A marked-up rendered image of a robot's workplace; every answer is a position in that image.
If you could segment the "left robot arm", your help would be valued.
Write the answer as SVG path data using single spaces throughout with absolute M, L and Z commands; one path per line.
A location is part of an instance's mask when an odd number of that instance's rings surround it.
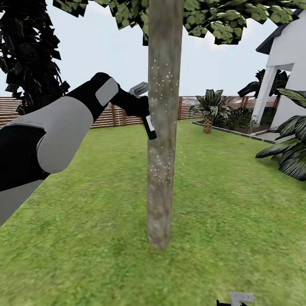
M 94 121 L 109 103 L 127 116 L 149 113 L 151 90 L 142 82 L 129 93 L 97 73 L 83 85 L 0 127 L 0 227 L 52 173 L 65 170 Z M 141 96 L 143 95 L 143 96 Z M 141 96 L 141 97 L 139 97 Z

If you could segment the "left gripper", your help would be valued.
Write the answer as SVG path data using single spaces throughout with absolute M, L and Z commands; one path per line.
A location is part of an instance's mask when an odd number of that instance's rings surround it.
M 143 95 L 139 98 L 136 98 L 132 94 L 130 95 L 130 101 L 128 105 L 123 108 L 126 110 L 126 115 L 127 116 L 136 116 L 136 117 L 141 117 L 140 113 L 149 113 L 149 99 L 146 95 Z

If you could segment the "pesticide atomizer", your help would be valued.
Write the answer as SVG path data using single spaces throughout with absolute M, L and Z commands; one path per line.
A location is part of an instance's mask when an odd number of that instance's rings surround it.
M 156 139 L 157 135 L 156 135 L 156 131 L 155 131 L 151 116 L 149 114 L 143 113 L 143 112 L 140 113 L 140 116 L 143 120 L 143 123 L 144 123 L 144 126 L 145 126 L 145 129 L 146 129 L 149 140 Z

